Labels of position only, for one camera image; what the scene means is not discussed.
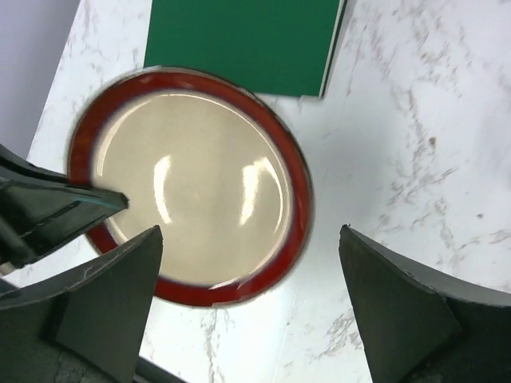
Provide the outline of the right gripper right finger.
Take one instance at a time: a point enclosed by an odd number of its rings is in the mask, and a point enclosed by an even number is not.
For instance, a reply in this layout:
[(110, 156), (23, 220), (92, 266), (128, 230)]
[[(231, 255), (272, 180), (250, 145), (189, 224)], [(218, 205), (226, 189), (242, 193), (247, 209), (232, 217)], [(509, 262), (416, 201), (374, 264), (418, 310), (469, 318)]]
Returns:
[(510, 295), (408, 259), (347, 225), (339, 257), (374, 382), (508, 382)]

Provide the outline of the dark red plate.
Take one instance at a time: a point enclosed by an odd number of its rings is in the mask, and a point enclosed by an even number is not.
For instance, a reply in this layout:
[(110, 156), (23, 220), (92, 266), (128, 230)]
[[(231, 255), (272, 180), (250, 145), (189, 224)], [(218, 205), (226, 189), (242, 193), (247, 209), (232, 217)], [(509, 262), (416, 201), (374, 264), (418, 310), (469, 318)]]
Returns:
[(98, 253), (161, 229), (155, 295), (168, 302), (253, 299), (310, 237), (314, 192), (295, 137), (254, 94), (207, 73), (152, 67), (106, 85), (76, 119), (67, 170), (128, 198), (88, 232)]

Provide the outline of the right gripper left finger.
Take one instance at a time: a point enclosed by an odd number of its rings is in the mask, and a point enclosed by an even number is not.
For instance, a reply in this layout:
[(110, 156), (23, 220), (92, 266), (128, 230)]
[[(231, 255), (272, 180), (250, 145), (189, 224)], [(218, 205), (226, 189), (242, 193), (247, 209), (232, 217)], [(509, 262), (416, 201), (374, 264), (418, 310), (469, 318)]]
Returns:
[(153, 227), (42, 282), (2, 282), (1, 380), (132, 381), (162, 251)]

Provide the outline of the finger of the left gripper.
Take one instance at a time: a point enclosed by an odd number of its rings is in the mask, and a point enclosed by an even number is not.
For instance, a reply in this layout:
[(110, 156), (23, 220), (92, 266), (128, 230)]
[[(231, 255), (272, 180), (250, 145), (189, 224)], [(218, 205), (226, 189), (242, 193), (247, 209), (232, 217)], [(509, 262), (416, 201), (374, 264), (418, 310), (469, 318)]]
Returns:
[(74, 188), (69, 179), (57, 172), (37, 167), (1, 146), (1, 187), (28, 185), (36, 188)]
[(1, 268), (34, 264), (128, 206), (128, 198), (117, 191), (2, 178)]

